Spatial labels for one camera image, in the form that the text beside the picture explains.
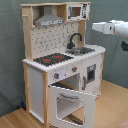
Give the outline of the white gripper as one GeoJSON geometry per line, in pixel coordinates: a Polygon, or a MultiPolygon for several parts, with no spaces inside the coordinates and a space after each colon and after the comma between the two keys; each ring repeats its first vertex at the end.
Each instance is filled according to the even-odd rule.
{"type": "Polygon", "coordinates": [[[114,23],[112,21],[93,23],[92,29],[104,34],[114,33],[114,23]]]}

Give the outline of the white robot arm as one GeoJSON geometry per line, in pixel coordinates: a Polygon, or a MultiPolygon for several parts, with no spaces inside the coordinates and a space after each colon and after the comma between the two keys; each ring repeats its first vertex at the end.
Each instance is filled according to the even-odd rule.
{"type": "Polygon", "coordinates": [[[121,43],[123,51],[128,52],[128,22],[121,20],[111,20],[108,22],[93,23],[92,29],[104,34],[121,36],[124,40],[121,43]]]}

